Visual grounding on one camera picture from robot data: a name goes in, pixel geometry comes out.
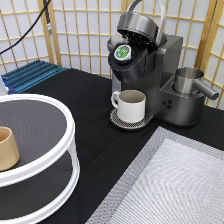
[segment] mug handle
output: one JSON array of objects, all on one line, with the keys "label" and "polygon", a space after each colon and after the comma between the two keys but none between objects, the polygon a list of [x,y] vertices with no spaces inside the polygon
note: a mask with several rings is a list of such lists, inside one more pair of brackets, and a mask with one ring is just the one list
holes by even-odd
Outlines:
[{"label": "mug handle", "polygon": [[117,109],[118,108],[118,105],[116,104],[115,100],[114,100],[114,96],[117,95],[119,97],[120,95],[120,92],[113,92],[112,96],[111,96],[111,102],[112,102],[112,105]]}]

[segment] shoji screen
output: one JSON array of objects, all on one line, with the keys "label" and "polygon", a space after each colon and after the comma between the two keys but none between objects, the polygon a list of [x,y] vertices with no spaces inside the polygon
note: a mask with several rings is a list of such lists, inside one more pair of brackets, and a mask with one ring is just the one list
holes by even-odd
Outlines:
[{"label": "shoji screen", "polygon": [[[14,44],[30,28],[43,7],[43,2],[38,1],[0,0],[0,51]],[[0,75],[36,59],[53,63],[48,38],[47,24],[43,17],[22,42],[0,56]]]},{"label": "shoji screen", "polygon": [[53,0],[50,20],[58,64],[110,75],[107,40],[116,32],[124,0]]},{"label": "shoji screen", "polygon": [[[194,67],[204,25],[209,27],[211,23],[209,19],[206,20],[207,12],[209,11],[209,6],[212,7],[215,4],[209,5],[210,0],[161,1],[167,11],[165,33],[184,38],[179,66]],[[157,25],[160,24],[160,8],[155,0],[142,1],[135,11],[148,15]]]},{"label": "shoji screen", "polygon": [[224,110],[224,0],[217,3],[201,69],[205,82],[221,94],[218,100],[207,101],[208,105]]}]

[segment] coffee machine lid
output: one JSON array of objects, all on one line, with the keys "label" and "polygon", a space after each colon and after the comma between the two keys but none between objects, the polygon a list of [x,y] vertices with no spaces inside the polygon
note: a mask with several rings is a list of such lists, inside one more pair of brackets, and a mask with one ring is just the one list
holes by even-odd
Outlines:
[{"label": "coffee machine lid", "polygon": [[166,10],[161,3],[161,0],[157,0],[161,8],[161,23],[160,27],[149,18],[148,16],[134,13],[133,10],[139,2],[142,0],[135,0],[129,6],[127,12],[123,13],[118,23],[117,31],[128,37],[129,40],[154,42],[156,46],[159,46],[164,41],[164,27],[166,23]]}]

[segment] black cable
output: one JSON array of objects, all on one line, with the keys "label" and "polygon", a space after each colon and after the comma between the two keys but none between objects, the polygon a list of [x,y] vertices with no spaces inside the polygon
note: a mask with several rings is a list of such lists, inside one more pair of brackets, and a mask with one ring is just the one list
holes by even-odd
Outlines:
[{"label": "black cable", "polygon": [[48,3],[44,6],[44,8],[42,9],[42,11],[40,12],[39,16],[37,17],[37,19],[35,20],[35,22],[33,23],[33,25],[29,28],[29,30],[27,30],[27,32],[16,42],[14,43],[12,46],[10,46],[9,48],[5,49],[4,51],[0,52],[0,55],[5,53],[6,51],[12,49],[13,47],[15,47],[18,43],[20,43],[24,37],[30,32],[30,30],[33,29],[33,27],[37,24],[38,20],[40,19],[41,15],[44,13],[45,9],[48,7],[48,5],[50,4],[51,0],[48,1]]}]

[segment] green logo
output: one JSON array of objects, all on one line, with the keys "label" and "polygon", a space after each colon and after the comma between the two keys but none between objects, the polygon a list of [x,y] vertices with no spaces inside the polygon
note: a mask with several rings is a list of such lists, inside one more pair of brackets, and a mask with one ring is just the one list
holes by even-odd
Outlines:
[{"label": "green logo", "polygon": [[118,47],[116,50],[116,56],[118,58],[126,58],[129,53],[129,48],[127,46]]}]

